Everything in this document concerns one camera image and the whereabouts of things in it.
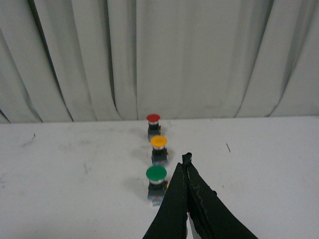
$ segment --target white curtain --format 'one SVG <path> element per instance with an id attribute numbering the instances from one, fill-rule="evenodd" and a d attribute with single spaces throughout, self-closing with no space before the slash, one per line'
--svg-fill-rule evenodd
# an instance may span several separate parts
<path id="1" fill-rule="evenodd" d="M 318 0 L 2 0 L 0 122 L 319 115 Z"/>

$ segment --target scuff mark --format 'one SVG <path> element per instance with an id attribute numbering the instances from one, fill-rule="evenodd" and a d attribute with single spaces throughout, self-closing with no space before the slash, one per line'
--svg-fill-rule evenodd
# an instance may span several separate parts
<path id="1" fill-rule="evenodd" d="M 0 177 L 0 183 L 6 183 L 7 181 L 2 181 L 2 178 L 6 175 L 6 173 L 4 173 L 1 177 Z"/>
<path id="2" fill-rule="evenodd" d="M 228 148 L 228 150 L 229 150 L 229 152 L 230 152 L 230 148 L 229 148 L 229 146 L 228 146 L 228 143 L 226 143 L 226 145 L 227 145 L 227 148 Z"/>
<path id="3" fill-rule="evenodd" d="M 23 143 L 23 144 L 21 145 L 21 147 L 24 148 L 24 147 L 27 147 L 28 145 L 32 144 L 32 142 L 33 142 L 34 139 L 35 139 L 35 133 L 33 133 L 32 139 L 29 140 L 29 141 L 26 142 L 26 143 Z"/>
<path id="4" fill-rule="evenodd" d="M 88 168 L 86 163 L 83 163 L 83 167 L 84 167 L 85 174 L 88 175 L 88 173 L 91 171 L 92 168 Z"/>

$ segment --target white backdrop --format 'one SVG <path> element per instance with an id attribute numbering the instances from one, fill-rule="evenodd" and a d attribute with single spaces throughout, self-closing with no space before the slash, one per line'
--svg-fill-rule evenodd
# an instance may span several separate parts
<path id="1" fill-rule="evenodd" d="M 2 0 L 0 122 L 319 114 L 318 0 Z"/>

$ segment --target curtain fold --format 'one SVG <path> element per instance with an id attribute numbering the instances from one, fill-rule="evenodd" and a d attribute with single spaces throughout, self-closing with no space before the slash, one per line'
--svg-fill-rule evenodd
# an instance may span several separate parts
<path id="1" fill-rule="evenodd" d="M 26 1 L 0 1 L 1 111 L 10 122 L 70 121 Z"/>
<path id="2" fill-rule="evenodd" d="M 237 116 L 269 116 L 277 107 L 303 46 L 306 36 L 304 30 L 308 28 L 307 18 L 313 14 L 309 9 L 313 9 L 316 2 L 274 2 L 253 74 Z M 286 115 L 280 108 L 276 112 Z"/>
<path id="3" fill-rule="evenodd" d="M 97 120 L 120 120 L 111 94 L 111 59 L 107 45 L 107 6 L 105 1 L 73 0 L 80 52 L 92 106 Z"/>
<path id="4" fill-rule="evenodd" d="M 0 1 L 0 122 L 319 114 L 318 0 Z"/>

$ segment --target white table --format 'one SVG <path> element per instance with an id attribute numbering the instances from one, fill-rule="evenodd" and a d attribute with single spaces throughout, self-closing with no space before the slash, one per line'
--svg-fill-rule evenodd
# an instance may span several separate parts
<path id="1" fill-rule="evenodd" d="M 168 180 L 192 152 L 201 177 L 258 238 L 319 237 L 319 117 L 160 124 Z M 147 201 L 147 129 L 146 121 L 0 125 L 0 238 L 142 238 L 158 210 Z"/>

